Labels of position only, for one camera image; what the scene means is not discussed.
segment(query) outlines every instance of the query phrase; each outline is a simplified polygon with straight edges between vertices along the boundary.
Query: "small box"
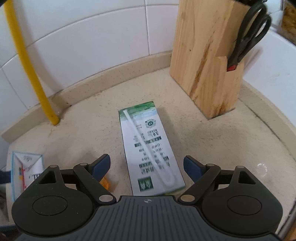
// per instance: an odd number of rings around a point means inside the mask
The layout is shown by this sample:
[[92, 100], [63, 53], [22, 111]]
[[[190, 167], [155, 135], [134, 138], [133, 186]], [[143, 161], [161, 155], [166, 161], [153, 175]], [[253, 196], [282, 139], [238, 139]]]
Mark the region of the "small box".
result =
[[162, 195], [184, 188], [153, 101], [119, 110], [119, 119], [133, 195]]
[[44, 170], [43, 155], [13, 151], [11, 157], [12, 201], [14, 202]]

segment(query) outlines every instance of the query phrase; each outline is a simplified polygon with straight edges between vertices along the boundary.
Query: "yellow hose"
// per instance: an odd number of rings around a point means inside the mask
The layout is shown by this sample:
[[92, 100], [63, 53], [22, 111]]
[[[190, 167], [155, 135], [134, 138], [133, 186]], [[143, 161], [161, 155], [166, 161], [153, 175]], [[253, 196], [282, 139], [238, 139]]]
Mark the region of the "yellow hose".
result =
[[13, 8], [13, 0], [8, 0], [4, 3], [4, 11], [20, 61], [37, 95], [41, 107], [50, 122], [53, 125], [57, 125], [59, 123], [59, 118], [48, 102], [48, 99], [43, 91], [42, 85], [39, 82], [39, 79], [27, 53], [20, 27], [17, 22], [15, 10]]

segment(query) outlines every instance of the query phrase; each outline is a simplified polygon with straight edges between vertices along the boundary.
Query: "ribbed gray panel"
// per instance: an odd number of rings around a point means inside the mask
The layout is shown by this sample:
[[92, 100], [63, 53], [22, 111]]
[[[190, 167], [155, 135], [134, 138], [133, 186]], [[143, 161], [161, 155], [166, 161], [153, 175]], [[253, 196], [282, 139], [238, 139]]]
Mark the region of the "ribbed gray panel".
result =
[[[40, 241], [41, 239], [43, 238], [22, 234], [16, 241]], [[180, 205], [171, 196], [123, 196], [114, 205], [100, 207], [93, 218], [81, 229], [67, 235], [46, 238], [46, 241], [99, 240], [278, 241], [271, 234], [252, 239], [222, 234], [210, 227], [195, 207]]]

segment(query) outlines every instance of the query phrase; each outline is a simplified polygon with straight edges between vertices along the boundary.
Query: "black scissors handle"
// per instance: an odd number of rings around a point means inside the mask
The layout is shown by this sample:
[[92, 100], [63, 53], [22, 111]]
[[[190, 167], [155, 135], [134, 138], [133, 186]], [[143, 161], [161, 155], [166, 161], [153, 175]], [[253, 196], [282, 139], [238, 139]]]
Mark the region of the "black scissors handle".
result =
[[[257, 13], [258, 15], [254, 19], [249, 31], [244, 35], [249, 23]], [[228, 59], [227, 71], [235, 70], [243, 57], [245, 57], [245, 55], [267, 34], [271, 25], [271, 17], [266, 13], [266, 6], [261, 1], [258, 1], [250, 7], [239, 28], [237, 42]]]

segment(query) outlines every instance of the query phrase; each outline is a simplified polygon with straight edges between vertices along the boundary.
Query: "knife block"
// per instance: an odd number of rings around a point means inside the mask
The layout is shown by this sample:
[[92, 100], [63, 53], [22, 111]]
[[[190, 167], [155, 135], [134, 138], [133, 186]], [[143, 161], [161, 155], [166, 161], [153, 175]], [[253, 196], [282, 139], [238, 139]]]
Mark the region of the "knife block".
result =
[[207, 119], [235, 108], [244, 63], [227, 72], [249, 6], [234, 0], [180, 0], [170, 75]]

